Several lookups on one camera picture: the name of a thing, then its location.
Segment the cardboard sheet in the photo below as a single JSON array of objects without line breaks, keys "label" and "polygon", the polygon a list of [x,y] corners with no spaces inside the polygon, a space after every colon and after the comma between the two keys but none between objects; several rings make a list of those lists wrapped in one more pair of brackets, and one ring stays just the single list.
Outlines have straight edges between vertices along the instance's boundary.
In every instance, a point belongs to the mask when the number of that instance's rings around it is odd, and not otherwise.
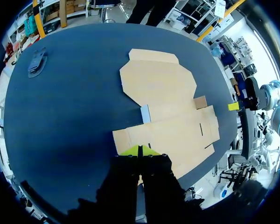
[{"label": "cardboard sheet", "polygon": [[175,55],[132,49],[120,69],[123,91],[140,106],[148,106],[151,123],[113,132],[118,154],[135,145],[150,145],[169,155],[172,170],[182,177],[214,153],[218,122],[204,96],[193,99],[192,73]]}]

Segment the yellow pole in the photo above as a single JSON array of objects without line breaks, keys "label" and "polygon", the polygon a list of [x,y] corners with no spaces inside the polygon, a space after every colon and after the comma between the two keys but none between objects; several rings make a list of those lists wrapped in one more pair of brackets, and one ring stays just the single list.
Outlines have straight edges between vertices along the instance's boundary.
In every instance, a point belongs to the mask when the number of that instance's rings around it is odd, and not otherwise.
[{"label": "yellow pole", "polygon": [[34,15],[39,36],[41,36],[41,38],[44,38],[46,37],[46,35],[42,27],[42,20],[41,20],[41,16],[39,15],[39,6],[37,4],[37,0],[32,1],[32,6],[33,6],[33,15]]},{"label": "yellow pole", "polygon": [[[228,16],[232,11],[234,11],[237,7],[239,7],[243,2],[246,0],[238,0],[236,3],[234,3],[229,9],[225,11],[224,17]],[[196,40],[197,42],[201,42],[202,39],[208,35],[213,30],[213,26],[210,26],[203,34],[200,35],[200,37]]]}]

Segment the chair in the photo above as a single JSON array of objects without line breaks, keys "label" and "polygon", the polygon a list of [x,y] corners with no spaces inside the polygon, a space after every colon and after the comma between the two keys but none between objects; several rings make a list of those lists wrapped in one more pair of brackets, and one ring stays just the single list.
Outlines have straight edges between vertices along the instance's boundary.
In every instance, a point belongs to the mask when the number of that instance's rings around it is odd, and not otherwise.
[{"label": "chair", "polygon": [[121,0],[90,0],[89,6],[92,8],[100,9],[100,17],[102,19],[102,23],[106,22],[106,12],[107,8],[115,7],[121,4]]}]

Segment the blue table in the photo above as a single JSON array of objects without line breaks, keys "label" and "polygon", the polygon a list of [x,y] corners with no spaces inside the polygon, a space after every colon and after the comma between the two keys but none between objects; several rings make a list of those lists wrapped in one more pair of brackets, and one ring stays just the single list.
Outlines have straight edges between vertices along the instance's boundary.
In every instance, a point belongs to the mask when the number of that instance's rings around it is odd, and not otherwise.
[{"label": "blue table", "polygon": [[[46,47],[42,73],[28,78],[33,52]],[[112,131],[142,124],[140,107],[124,94],[119,69],[132,49],[175,54],[195,78],[195,97],[214,105],[220,140],[215,153],[179,179],[190,187],[220,160],[237,133],[231,96],[210,52],[189,38],[136,24],[93,24],[60,31],[28,47],[19,58],[5,101],[5,140],[18,182],[27,181],[63,213],[77,199],[96,201],[109,159]],[[143,193],[138,191],[143,214]]]}]

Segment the black pants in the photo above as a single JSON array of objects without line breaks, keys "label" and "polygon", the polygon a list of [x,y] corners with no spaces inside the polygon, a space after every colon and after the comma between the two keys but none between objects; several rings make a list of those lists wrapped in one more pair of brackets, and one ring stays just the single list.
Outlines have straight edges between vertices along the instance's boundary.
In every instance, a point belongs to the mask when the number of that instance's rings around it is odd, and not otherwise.
[{"label": "black pants", "polygon": [[154,7],[146,25],[156,27],[173,8],[175,3],[175,0],[137,0],[133,13],[126,23],[140,24],[144,16]]}]

